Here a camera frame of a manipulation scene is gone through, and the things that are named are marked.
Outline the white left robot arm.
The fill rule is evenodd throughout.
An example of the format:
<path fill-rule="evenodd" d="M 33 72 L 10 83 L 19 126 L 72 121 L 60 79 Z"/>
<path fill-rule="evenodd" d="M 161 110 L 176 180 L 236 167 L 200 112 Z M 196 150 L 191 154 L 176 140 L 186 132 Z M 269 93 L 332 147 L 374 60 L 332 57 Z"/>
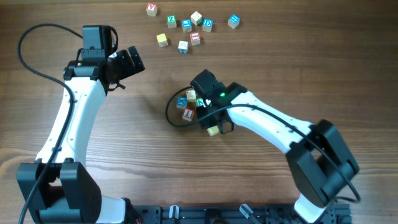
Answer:
<path fill-rule="evenodd" d="M 64 97 L 50 136 L 33 163 L 22 163 L 17 182 L 22 213 L 35 223 L 140 223 L 128 198 L 101 193 L 86 169 L 88 141 L 110 84 L 144 71 L 132 46 L 93 60 L 73 60 L 64 69 Z"/>

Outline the blue X letter block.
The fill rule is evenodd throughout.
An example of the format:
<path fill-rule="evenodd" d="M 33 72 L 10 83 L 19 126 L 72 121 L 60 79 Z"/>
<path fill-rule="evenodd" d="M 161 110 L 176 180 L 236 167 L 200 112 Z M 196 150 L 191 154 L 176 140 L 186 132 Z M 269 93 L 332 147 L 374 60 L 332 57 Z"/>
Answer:
<path fill-rule="evenodd" d="M 187 98 L 179 96 L 177 98 L 176 107 L 178 109 L 185 109 L 187 107 Z"/>

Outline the yellow top block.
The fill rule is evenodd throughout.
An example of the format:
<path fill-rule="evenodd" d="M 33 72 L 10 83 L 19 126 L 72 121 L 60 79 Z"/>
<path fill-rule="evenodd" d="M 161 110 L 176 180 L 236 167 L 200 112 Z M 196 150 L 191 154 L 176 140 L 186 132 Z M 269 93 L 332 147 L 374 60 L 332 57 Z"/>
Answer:
<path fill-rule="evenodd" d="M 209 136 L 215 136 L 220 132 L 218 126 L 212 126 L 210 128 L 207 128 L 206 130 L 207 130 Z"/>

